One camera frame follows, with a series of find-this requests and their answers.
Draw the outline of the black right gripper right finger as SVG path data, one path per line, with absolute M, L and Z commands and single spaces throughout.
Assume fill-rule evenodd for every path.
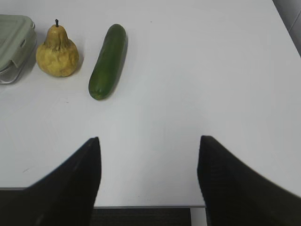
M 299 226 L 301 199 L 248 167 L 212 136 L 200 139 L 198 182 L 213 226 Z

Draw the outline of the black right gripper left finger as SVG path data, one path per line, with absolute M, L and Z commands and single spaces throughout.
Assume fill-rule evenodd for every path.
M 0 209 L 2 226 L 88 226 L 101 182 L 98 137 Z

